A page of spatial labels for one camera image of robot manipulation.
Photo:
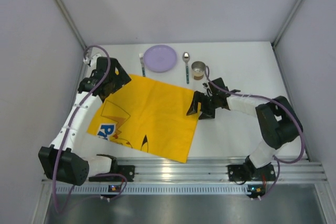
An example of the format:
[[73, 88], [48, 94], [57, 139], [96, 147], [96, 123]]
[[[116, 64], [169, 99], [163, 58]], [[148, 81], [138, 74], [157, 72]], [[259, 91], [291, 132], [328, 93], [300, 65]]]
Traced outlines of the purple plastic plate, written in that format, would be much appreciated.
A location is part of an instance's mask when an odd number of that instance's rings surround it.
[[167, 45], [155, 45], [147, 49], [143, 55], [145, 66], [153, 72], [167, 72], [177, 63], [176, 51]]

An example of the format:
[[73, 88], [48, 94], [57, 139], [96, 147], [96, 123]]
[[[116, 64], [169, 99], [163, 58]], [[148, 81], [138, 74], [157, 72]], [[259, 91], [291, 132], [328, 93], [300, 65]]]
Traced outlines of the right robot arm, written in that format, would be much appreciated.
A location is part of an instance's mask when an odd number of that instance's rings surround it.
[[242, 94], [240, 90], [229, 90], [222, 78], [209, 81], [204, 86], [207, 93], [194, 92], [187, 116], [200, 112], [200, 120], [214, 119], [216, 109], [221, 108], [258, 120], [262, 141], [245, 159], [244, 165], [249, 170], [265, 167], [285, 144], [303, 134], [302, 124], [284, 96], [271, 99]]

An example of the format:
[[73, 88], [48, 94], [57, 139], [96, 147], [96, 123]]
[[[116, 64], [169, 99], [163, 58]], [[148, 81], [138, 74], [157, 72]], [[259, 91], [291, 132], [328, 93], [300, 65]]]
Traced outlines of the yellow Pikachu cloth placemat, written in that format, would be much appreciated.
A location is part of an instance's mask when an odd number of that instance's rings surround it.
[[146, 77], [105, 98], [87, 129], [90, 135], [186, 163], [198, 115], [187, 115], [193, 90]]

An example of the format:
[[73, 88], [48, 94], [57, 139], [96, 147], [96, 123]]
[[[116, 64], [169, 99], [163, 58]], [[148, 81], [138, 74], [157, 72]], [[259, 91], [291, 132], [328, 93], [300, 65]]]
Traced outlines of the fork with green handle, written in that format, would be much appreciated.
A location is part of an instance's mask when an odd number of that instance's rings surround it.
[[143, 59], [143, 57], [144, 57], [144, 54], [143, 54], [143, 53], [140, 53], [140, 54], [139, 54], [139, 58], [140, 58], [140, 64], [141, 64], [141, 68], [142, 68], [142, 76], [143, 76], [143, 77], [146, 77], [146, 75], [145, 75], [145, 64], [144, 64], [144, 59]]

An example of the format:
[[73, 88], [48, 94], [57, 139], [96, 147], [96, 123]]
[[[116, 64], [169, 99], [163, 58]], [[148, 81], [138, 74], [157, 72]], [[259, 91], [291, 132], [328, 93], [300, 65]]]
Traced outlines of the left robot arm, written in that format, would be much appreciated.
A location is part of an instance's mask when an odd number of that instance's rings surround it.
[[79, 155], [83, 139], [95, 113], [105, 98], [131, 81], [115, 58], [103, 56], [92, 60], [94, 69], [81, 80], [74, 105], [57, 137], [48, 147], [41, 147], [38, 158], [47, 178], [76, 186], [86, 180], [100, 181], [99, 175], [110, 179], [118, 172], [114, 156], [93, 152]]

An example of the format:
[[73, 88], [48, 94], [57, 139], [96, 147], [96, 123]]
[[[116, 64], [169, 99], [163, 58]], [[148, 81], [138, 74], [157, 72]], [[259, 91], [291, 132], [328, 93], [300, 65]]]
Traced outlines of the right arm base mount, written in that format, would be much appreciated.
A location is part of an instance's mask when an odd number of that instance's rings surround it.
[[247, 156], [242, 164], [231, 164], [227, 166], [230, 182], [242, 185], [246, 182], [268, 182], [276, 178], [274, 166], [271, 163], [261, 168], [256, 168]]

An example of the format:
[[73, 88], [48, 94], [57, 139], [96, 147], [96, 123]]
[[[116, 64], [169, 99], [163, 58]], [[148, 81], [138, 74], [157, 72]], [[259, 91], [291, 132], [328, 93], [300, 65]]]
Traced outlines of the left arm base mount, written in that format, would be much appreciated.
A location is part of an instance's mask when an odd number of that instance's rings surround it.
[[89, 177], [88, 180], [90, 182], [133, 182], [134, 176], [134, 165], [118, 165], [114, 171]]

